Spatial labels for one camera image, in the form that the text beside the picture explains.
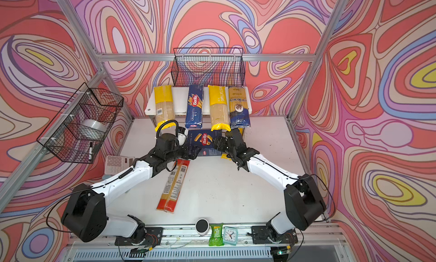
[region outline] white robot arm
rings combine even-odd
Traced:
[[[182,131],[177,125],[176,138],[169,133],[159,136],[158,130],[156,146],[144,157],[136,159],[133,166],[102,182],[91,186],[80,184],[74,188],[75,193],[71,195],[61,218],[62,224],[84,242],[97,236],[121,236],[132,244],[140,244],[146,236],[145,224],[131,215],[106,214],[106,207],[135,185],[164,170],[167,163],[178,158],[195,159],[200,148],[183,146],[186,136],[184,129]],[[257,150],[247,148],[238,129],[226,132],[226,137],[217,138],[214,148],[227,153],[238,168],[264,178],[284,192],[286,211],[266,224],[269,238],[277,239],[294,228],[305,230],[326,209],[312,177],[290,173],[268,161]]]
[[[160,129],[168,123],[176,124],[177,137],[170,133],[159,136]],[[157,130],[155,147],[144,157],[135,159],[133,166],[90,186],[83,183],[76,186],[62,215],[62,224],[84,242],[110,235],[126,237],[133,244],[141,243],[146,234],[144,223],[131,215],[107,214],[106,207],[135,185],[167,169],[168,163],[179,158],[195,159],[200,148],[189,148],[185,141],[185,129],[179,128],[176,120],[163,123]]]
[[[238,168],[252,172],[283,191],[285,212],[267,222],[268,237],[277,239],[288,230],[306,230],[326,210],[326,205],[313,178],[298,176],[268,161],[259,151],[247,148],[239,130],[232,129],[214,141],[214,148],[227,153]]]

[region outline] barilla spaghetti n.5 box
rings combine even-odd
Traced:
[[[203,123],[203,86],[190,85],[188,93],[188,109],[186,112],[185,127],[201,128]]]

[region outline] yellow packaging end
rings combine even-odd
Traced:
[[[217,130],[217,129],[225,129],[226,131],[230,131],[230,125],[228,124],[223,124],[223,123],[218,123],[212,126],[211,131]]]
[[[173,93],[171,92],[171,85],[154,87],[154,102],[168,102],[173,101]]]
[[[163,124],[163,123],[165,123],[166,121],[168,121],[168,120],[163,120],[163,121],[160,121],[159,123],[157,123],[157,127],[154,129],[155,131],[157,131],[158,129],[159,129],[159,127],[161,126],[161,124]],[[163,128],[162,129],[164,129],[164,128],[169,128],[169,127],[175,127],[176,126],[176,123],[169,123],[169,124],[166,124],[165,126],[163,126]]]
[[[227,97],[225,95],[225,87],[222,86],[208,86],[209,88],[209,104],[227,104]]]
[[[231,158],[227,158],[227,154],[222,154],[222,155],[221,155],[221,159],[227,159],[227,160],[229,160],[229,161],[232,160]]]

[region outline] barilla logo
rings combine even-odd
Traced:
[[[198,104],[198,95],[194,95],[194,96],[192,97],[192,106],[193,106],[193,107],[196,107],[197,104]]]
[[[208,134],[207,133],[203,133],[203,135],[201,137],[201,143],[203,145],[207,145],[207,143],[208,143]]]

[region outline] wire basket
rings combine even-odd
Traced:
[[[175,87],[189,85],[243,86],[243,49],[174,48],[171,75]]]
[[[37,141],[63,162],[93,163],[123,103],[111,91],[88,88],[47,141]]]

